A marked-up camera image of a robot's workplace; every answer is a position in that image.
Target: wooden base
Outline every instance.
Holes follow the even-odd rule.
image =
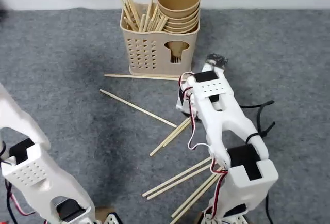
[[[116,212],[113,207],[97,207],[95,210],[95,216],[97,220],[104,223],[108,214],[113,212]]]

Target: beige plastic holder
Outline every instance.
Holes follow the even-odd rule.
[[[140,16],[145,13],[148,5],[136,3]],[[153,3],[152,13],[156,7]],[[200,29],[198,22],[189,33],[170,34],[164,31],[139,33],[132,31],[124,21],[122,11],[120,28],[123,31],[129,60],[129,71],[138,76],[178,77],[191,71],[192,56],[195,49],[197,33]]]

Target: carpet floor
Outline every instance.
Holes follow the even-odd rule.
[[[86,189],[96,206],[112,205],[124,224],[169,223],[171,214],[209,176],[195,176],[147,201],[141,194],[208,156],[187,149],[190,129],[152,158],[173,128],[101,93],[110,91],[163,118],[181,123],[177,82],[104,78],[128,73],[119,10],[9,11],[0,23],[0,82],[39,123],[56,163]],[[330,11],[202,10],[193,70],[209,53],[229,59],[226,77],[242,105],[275,100],[262,123],[279,180],[270,190],[274,223],[330,219]],[[246,115],[255,121],[256,110]],[[22,139],[4,129],[9,146]],[[225,133],[228,146],[242,144]],[[197,124],[194,142],[205,141]],[[192,223],[214,186],[179,223]],[[14,190],[25,210],[22,195]],[[9,220],[0,187],[0,221]],[[38,216],[20,224],[42,223]],[[248,213],[268,223],[265,205]]]

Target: red wire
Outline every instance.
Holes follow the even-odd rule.
[[[224,172],[223,174],[222,174],[222,176],[220,176],[220,178],[219,178],[219,181],[218,181],[218,183],[217,183],[217,186],[216,186],[216,193],[215,193],[215,198],[214,198],[214,204],[213,204],[213,211],[212,211],[212,217],[211,217],[211,219],[213,219],[214,217],[215,217],[215,215],[216,215],[216,213],[217,213],[217,207],[218,207],[218,198],[219,198],[219,191],[220,191],[220,187],[221,187],[221,183],[222,183],[222,181],[223,181],[223,179],[225,178],[225,176],[228,174],[228,172],[226,171],[226,172]]]

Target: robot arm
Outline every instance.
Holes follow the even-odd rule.
[[[42,218],[51,224],[101,223],[95,219],[95,207],[87,192],[47,153],[50,142],[46,135],[0,84],[0,130],[3,127],[29,137],[5,151],[1,159],[6,162],[1,168],[3,176]],[[52,200],[56,197],[66,200],[55,206]]]
[[[243,215],[253,210],[266,197],[270,187],[277,181],[278,173],[268,150],[239,104],[223,72],[226,61],[222,56],[208,58],[201,73],[187,78],[183,89],[187,91],[194,115],[206,130],[209,153],[216,162],[227,170],[227,175],[219,190],[215,220],[225,220]],[[189,114],[189,102],[179,91],[176,108]],[[242,146],[227,149],[222,142],[223,131],[233,131],[244,142]],[[214,198],[210,200],[214,207]]]

